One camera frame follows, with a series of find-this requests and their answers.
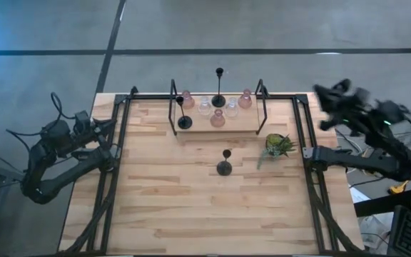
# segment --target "clear glass bottle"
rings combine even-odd
[[[242,96],[239,97],[238,103],[242,109],[248,109],[251,107],[252,103],[251,103],[250,95],[251,95],[250,89],[246,89],[243,91]]]
[[[228,117],[236,117],[239,112],[239,108],[237,107],[237,99],[235,97],[231,97],[228,100],[228,104],[225,107],[225,114]]]
[[[210,118],[210,124],[212,124],[212,126],[219,128],[223,125],[225,125],[225,117],[223,116],[223,111],[221,111],[220,109],[216,109],[215,110],[215,114],[213,114],[213,116]]]
[[[204,115],[204,116],[209,115],[210,112],[212,111],[212,106],[209,103],[207,96],[201,97],[201,103],[198,106],[198,111],[199,111],[199,114]]]
[[[190,91],[185,90],[182,93],[183,96],[183,108],[184,109],[191,109],[194,107],[194,99],[191,97]]]

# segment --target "concrete floor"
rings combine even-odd
[[[119,0],[0,0],[0,50],[105,50]],[[411,48],[410,0],[127,0],[115,49]],[[4,130],[30,133],[56,117],[55,91],[67,114],[90,110],[104,56],[0,56],[0,155],[26,167],[23,146]],[[411,54],[114,56],[105,92],[224,91],[255,87],[310,91],[343,78],[411,109]],[[348,133],[346,128],[339,128]],[[406,132],[398,126],[396,133]],[[29,144],[37,138],[26,138]],[[349,146],[340,140],[344,147]],[[61,173],[56,167],[48,176]],[[364,181],[359,172],[350,184]],[[392,181],[359,186],[385,195]],[[56,251],[71,187],[36,205],[12,186],[0,213],[0,256]]]

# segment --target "potted plant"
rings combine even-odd
[[[288,157],[288,152],[294,151],[295,144],[291,142],[288,136],[282,136],[277,133],[271,133],[265,137],[265,149],[261,153],[258,160],[257,169],[259,170],[263,160],[267,156],[272,156],[273,158],[280,157],[282,155]]]

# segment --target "wooden table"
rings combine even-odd
[[[111,117],[114,96],[96,96],[94,118]],[[316,125],[325,114],[312,93],[308,98]],[[167,100],[133,100],[107,254],[317,253],[300,149],[289,158],[266,160],[256,170],[268,133],[289,134],[298,140],[291,102],[266,103],[268,120],[259,136],[221,132],[175,137],[167,118]],[[315,132],[318,144],[337,146],[334,131]],[[228,161],[233,172],[219,176],[216,165],[227,148],[232,151]],[[93,171],[75,183],[60,250],[68,248],[90,220],[98,178],[99,172]],[[344,169],[329,168],[325,180],[336,221],[362,247]],[[96,242],[101,240],[101,230]]]

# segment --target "pink glass jar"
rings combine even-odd
[[[223,111],[221,111],[220,109],[216,109],[215,113],[213,114],[213,116],[210,118],[210,124],[212,124],[212,126],[219,128],[223,125],[225,125],[225,117],[223,116]]]
[[[243,91],[242,96],[239,97],[238,103],[242,109],[248,109],[251,107],[251,91],[250,89],[246,89]]]
[[[185,90],[182,93],[183,96],[183,108],[184,109],[191,109],[194,107],[194,99],[190,94],[190,91]]]

